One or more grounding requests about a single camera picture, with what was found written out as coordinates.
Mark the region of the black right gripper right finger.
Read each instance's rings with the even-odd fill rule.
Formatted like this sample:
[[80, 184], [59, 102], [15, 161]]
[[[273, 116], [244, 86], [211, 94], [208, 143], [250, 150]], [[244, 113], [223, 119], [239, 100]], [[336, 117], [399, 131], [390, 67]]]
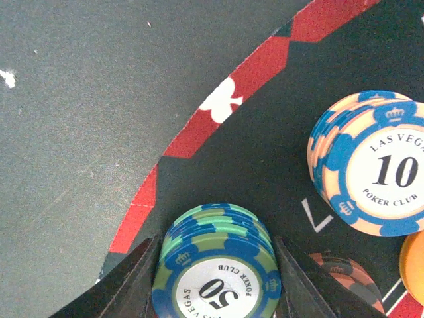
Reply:
[[273, 238], [288, 307], [299, 317], [384, 317], [288, 238]]

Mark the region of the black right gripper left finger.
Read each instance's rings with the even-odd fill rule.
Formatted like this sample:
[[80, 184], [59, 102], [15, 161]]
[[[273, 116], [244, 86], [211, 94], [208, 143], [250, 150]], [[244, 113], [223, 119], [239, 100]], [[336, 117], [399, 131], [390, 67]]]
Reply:
[[155, 317], [152, 284], [162, 237], [145, 239], [92, 288], [53, 317]]

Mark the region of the green chips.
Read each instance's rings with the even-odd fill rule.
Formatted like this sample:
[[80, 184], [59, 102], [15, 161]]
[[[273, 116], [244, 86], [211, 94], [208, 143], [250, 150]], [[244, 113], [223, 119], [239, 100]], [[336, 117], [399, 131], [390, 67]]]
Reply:
[[152, 303], [158, 317], [272, 317], [282, 290], [264, 224], [238, 205], [210, 203], [167, 230]]

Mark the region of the brown chip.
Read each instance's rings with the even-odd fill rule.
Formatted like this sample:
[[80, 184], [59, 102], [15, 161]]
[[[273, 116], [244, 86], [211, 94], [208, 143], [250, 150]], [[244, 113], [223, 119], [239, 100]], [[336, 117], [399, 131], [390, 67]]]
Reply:
[[309, 256], [326, 272], [330, 273], [338, 283], [382, 314], [386, 314], [378, 286], [359, 263], [350, 258], [330, 256], [323, 253], [313, 253]]

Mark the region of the blue white chips seat seven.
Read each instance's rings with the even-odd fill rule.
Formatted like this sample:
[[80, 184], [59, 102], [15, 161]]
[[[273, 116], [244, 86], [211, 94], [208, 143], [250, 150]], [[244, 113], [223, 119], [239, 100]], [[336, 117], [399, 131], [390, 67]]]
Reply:
[[330, 106], [307, 145], [318, 194], [358, 231], [397, 237], [423, 230], [423, 104], [362, 91]]

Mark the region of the orange round button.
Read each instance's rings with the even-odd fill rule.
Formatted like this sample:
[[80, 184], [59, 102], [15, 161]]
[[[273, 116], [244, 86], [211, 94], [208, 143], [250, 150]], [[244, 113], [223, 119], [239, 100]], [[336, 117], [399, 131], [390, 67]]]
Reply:
[[423, 305], [423, 231], [408, 235], [399, 255], [399, 272], [411, 296]]

